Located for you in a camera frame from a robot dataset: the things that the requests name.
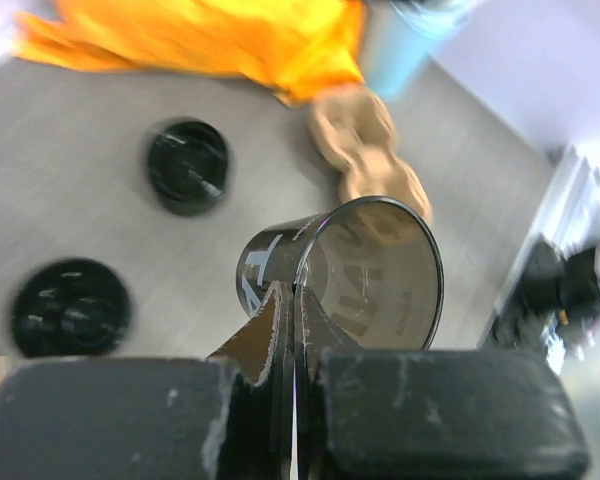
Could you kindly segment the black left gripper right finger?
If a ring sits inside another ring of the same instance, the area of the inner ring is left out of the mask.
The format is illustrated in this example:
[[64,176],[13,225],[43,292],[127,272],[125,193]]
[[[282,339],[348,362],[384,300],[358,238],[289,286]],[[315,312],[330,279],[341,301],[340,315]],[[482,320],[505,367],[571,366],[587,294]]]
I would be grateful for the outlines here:
[[294,293],[294,359],[296,453],[298,477],[317,479],[326,446],[321,355],[360,351],[362,347],[326,314],[314,290],[298,286]]

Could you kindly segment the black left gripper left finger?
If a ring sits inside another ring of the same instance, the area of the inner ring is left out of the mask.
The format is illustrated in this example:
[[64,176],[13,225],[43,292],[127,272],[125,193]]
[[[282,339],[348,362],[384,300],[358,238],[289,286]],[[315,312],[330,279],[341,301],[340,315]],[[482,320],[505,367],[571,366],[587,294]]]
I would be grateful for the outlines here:
[[288,479],[292,457],[293,300],[272,282],[254,316],[205,361],[199,417],[204,479]]

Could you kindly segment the translucent single black cup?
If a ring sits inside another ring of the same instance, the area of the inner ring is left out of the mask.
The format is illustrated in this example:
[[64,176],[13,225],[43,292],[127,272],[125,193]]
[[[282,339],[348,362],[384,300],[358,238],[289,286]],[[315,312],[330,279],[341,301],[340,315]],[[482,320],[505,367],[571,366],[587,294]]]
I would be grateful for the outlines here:
[[444,300],[430,227],[386,196],[262,230],[244,247],[235,277],[247,315],[256,314],[273,281],[308,287],[327,317],[370,349],[429,348]]

